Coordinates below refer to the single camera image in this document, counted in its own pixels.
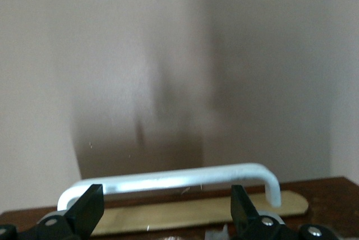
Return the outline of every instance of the white handle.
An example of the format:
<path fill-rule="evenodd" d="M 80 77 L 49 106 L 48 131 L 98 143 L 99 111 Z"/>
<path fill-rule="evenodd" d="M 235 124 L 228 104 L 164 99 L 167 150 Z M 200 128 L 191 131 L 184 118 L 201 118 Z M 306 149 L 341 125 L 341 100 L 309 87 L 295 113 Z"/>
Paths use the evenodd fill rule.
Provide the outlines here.
<path fill-rule="evenodd" d="M 90 178 L 76 182 L 64 191 L 58 200 L 57 210 L 70 208 L 69 202 L 79 198 L 92 184 L 102 184 L 104 195 L 162 190 L 233 182 L 240 179 L 261 179 L 265 182 L 267 201 L 280 207 L 280 187 L 275 175 L 267 167 L 257 163 L 242 163 L 195 169 L 173 170 L 156 173 L 130 174 L 126 176 Z"/>

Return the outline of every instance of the metal screw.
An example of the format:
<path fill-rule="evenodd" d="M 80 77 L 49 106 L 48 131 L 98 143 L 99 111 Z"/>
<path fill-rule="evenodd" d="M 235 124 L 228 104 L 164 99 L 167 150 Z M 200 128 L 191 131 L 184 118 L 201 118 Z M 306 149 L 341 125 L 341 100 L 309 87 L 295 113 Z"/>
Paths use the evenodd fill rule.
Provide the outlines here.
<path fill-rule="evenodd" d="M 273 224 L 274 224 L 274 222 L 266 216 L 264 218 L 262 218 L 262 223 L 266 226 L 273 226 Z"/>
<path fill-rule="evenodd" d="M 321 236 L 321 231 L 318 228 L 315 228 L 313 226 L 308 228 L 308 232 L 312 235 L 312 236 Z"/>
<path fill-rule="evenodd" d="M 57 219 L 49 219 L 48 221 L 45 222 L 46 226 L 52 226 L 57 222 Z"/>

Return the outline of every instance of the black clamp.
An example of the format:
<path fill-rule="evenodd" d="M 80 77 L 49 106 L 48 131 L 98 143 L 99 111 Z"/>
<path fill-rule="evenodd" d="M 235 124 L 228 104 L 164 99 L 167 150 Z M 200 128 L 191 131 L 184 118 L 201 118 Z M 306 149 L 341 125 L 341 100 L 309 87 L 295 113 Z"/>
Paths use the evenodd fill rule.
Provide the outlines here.
<path fill-rule="evenodd" d="M 237 231 L 232 240 L 338 240 L 323 226 L 306 224 L 297 233 L 271 216 L 259 215 L 240 185 L 232 186 L 231 215 Z"/>
<path fill-rule="evenodd" d="M 0 240 L 86 240 L 103 213 L 102 185 L 94 184 L 63 216 L 48 216 L 21 233 L 14 225 L 0 225 Z"/>

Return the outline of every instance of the brown wooden table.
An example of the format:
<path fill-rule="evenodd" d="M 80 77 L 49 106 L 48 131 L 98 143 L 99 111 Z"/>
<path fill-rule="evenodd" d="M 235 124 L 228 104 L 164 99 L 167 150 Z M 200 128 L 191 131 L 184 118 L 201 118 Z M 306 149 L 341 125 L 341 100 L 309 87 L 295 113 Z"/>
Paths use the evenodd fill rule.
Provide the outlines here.
<path fill-rule="evenodd" d="M 313 181 L 282 183 L 282 190 L 291 190 L 307 198 L 309 210 L 306 215 L 283 219 L 288 227 L 298 230 L 305 223 L 321 224 L 332 229 L 339 237 L 359 237 L 359 186 L 343 177 L 318 179 Z M 248 193 L 264 192 L 264 187 L 248 187 Z M 228 196 L 230 191 L 210 191 L 186 193 L 183 195 L 157 196 L 146 199 L 112 201 L 106 207 L 119 207 L 159 202 L 193 200 L 199 198 Z M 9 211 L 0 215 L 0 224 L 15 224 L 19 231 L 29 229 L 55 207 Z M 204 239 L 206 230 L 222 230 L 223 224 L 163 230 L 146 233 L 127 233 L 117 236 L 100 237 L 100 239 L 121 240 L 156 240 L 166 237 L 181 237 L 184 239 Z M 229 234 L 235 234 L 233 224 L 228 225 Z"/>

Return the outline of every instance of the white wall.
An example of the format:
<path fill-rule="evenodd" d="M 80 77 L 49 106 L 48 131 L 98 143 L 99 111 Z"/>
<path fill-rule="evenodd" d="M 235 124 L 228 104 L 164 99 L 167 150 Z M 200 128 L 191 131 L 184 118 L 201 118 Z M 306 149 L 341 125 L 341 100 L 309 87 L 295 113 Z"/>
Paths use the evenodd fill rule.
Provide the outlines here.
<path fill-rule="evenodd" d="M 54 205 L 80 179 L 46 0 L 0 0 L 0 211 Z"/>
<path fill-rule="evenodd" d="M 333 69 L 332 174 L 359 184 L 359 2 L 331 0 Z"/>
<path fill-rule="evenodd" d="M 79 169 L 358 181 L 355 0 L 0 2 L 0 210 L 55 204 Z"/>

